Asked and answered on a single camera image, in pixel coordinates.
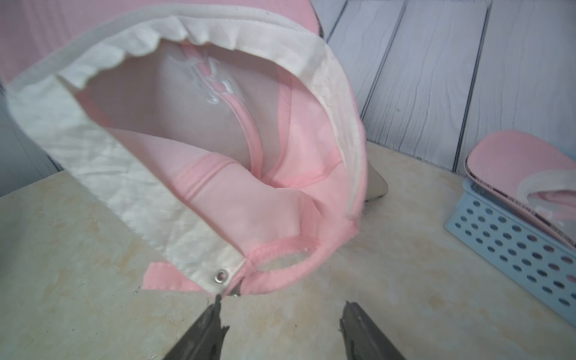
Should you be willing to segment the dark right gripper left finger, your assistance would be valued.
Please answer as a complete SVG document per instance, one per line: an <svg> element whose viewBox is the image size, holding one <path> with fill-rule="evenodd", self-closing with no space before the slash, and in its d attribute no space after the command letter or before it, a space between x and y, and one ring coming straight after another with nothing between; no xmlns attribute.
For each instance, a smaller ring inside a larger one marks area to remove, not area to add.
<svg viewBox="0 0 576 360"><path fill-rule="evenodd" d="M202 312L163 360L219 360L230 329L221 322L221 295Z"/></svg>

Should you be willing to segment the pink baseball cap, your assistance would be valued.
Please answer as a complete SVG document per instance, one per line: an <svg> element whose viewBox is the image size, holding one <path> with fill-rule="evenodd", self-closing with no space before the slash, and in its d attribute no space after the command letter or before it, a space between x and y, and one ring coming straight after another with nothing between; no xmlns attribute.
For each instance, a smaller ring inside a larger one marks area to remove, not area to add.
<svg viewBox="0 0 576 360"><path fill-rule="evenodd" d="M467 175L535 227L575 249L575 161L517 130L486 136L466 157Z"/></svg>
<svg viewBox="0 0 576 360"><path fill-rule="evenodd" d="M163 256L146 289L270 293L357 234L365 131L310 1L3 1L1 83Z"/></svg>

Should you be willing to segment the beige baseball cap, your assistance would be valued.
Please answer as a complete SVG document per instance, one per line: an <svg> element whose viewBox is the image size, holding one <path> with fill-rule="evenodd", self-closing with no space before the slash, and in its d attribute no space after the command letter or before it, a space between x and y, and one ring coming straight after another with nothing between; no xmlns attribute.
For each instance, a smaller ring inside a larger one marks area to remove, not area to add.
<svg viewBox="0 0 576 360"><path fill-rule="evenodd" d="M367 163L367 190L365 202L370 202L383 198L389 192L389 185L383 176L373 167Z"/></svg>

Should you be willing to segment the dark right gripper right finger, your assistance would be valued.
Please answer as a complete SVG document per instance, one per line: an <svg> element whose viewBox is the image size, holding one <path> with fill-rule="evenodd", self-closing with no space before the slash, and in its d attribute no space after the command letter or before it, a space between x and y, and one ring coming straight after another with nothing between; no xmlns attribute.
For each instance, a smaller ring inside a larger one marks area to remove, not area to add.
<svg viewBox="0 0 576 360"><path fill-rule="evenodd" d="M340 332L348 360L405 360L357 302L346 302Z"/></svg>

